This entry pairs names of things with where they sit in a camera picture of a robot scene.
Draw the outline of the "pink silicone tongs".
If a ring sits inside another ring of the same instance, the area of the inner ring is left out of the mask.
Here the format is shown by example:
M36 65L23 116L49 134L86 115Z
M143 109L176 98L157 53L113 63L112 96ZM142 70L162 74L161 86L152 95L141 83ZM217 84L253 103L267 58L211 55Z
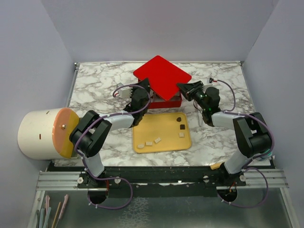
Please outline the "pink silicone tongs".
M197 118L198 118L198 125L199 125L199 127L201 127L204 123L203 119L202 119L202 114L199 109L197 109L196 112L197 112Z

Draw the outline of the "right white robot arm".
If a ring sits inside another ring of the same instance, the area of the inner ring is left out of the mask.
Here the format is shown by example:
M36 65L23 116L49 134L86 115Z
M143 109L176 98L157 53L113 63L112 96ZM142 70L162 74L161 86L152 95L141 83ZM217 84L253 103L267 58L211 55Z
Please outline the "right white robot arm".
M274 136L261 113L239 114L221 110L219 90L212 86L205 89L201 81L178 83L177 87L186 100L193 100L201 107L205 124L235 132L237 150L219 167L218 180L222 185L230 185L235 181L236 175L254 159L268 156L272 152Z

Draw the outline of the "red box lid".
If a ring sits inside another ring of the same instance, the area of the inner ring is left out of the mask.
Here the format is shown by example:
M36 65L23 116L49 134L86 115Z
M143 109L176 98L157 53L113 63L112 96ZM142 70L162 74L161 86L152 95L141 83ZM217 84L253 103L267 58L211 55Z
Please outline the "red box lid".
M161 56L155 56L133 72L139 80L148 79L151 89L163 100L179 92L178 83L188 83L192 76Z

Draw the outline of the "red chocolate box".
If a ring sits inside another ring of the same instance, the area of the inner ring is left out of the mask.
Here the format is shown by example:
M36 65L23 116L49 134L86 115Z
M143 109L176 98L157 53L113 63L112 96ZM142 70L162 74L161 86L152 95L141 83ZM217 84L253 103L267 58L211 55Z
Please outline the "red chocolate box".
M170 100L166 101L152 91L150 92L150 99L151 102L148 106L149 109L177 108L180 107L182 103L182 95L180 92L176 93Z

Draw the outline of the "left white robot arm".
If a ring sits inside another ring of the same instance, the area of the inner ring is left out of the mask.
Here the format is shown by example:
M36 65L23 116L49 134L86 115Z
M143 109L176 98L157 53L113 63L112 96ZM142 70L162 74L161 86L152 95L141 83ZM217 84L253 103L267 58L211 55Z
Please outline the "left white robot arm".
M101 187L104 181L108 180L103 175L105 167L99 155L108 134L139 124L148 111L150 91L150 82L147 78L131 85L119 83L113 91L113 97L130 97L130 103L123 110L112 114L99 115L93 110L88 111L70 134L69 140L80 156L92 186Z

